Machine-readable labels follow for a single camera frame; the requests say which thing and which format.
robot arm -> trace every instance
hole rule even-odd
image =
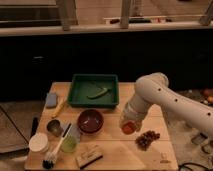
[[[139,131],[151,105],[157,104],[179,115],[189,125],[213,139],[213,108],[181,96],[168,88],[162,73],[140,77],[135,93],[123,110],[120,127],[125,134]]]

green plastic tray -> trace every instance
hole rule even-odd
[[[106,87],[106,94],[89,99]],[[117,75],[75,74],[68,95],[68,103],[73,107],[113,108],[119,103]]]

brown bowl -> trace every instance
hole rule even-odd
[[[93,134],[98,132],[103,126],[104,118],[102,114],[94,109],[83,111],[78,117],[77,125],[83,133]]]

dark background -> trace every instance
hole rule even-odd
[[[173,90],[211,88],[212,40],[211,29],[0,37],[0,100],[44,99],[75,73],[163,72]]]

white container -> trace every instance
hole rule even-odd
[[[36,133],[29,142],[29,148],[33,152],[45,152],[49,148],[49,141],[45,133]]]

